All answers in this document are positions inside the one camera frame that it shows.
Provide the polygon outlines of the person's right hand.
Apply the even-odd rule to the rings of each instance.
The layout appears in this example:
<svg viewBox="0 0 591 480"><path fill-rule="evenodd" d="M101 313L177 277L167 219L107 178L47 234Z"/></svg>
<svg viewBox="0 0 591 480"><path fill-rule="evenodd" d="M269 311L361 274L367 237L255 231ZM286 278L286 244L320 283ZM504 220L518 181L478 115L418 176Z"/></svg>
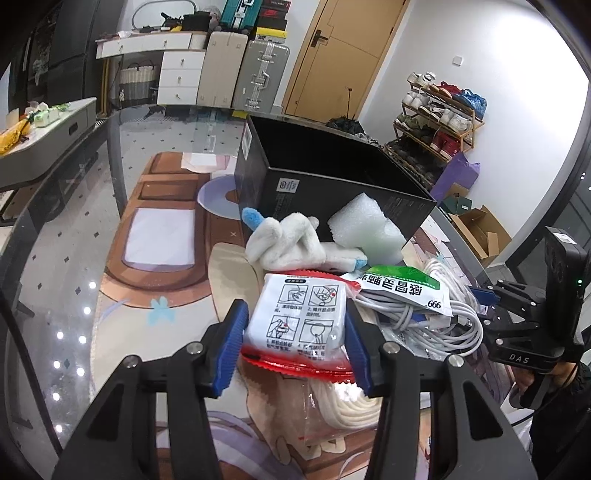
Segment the person's right hand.
<svg viewBox="0 0 591 480"><path fill-rule="evenodd" d="M551 379L550 383L555 387L561 387L562 385L567 386L573 381L578 370L576 363L570 362L559 362L553 368L553 370L547 374ZM525 393L526 390L534 383L535 373L533 371L512 367L513 377L515 383L521 393Z"/></svg>

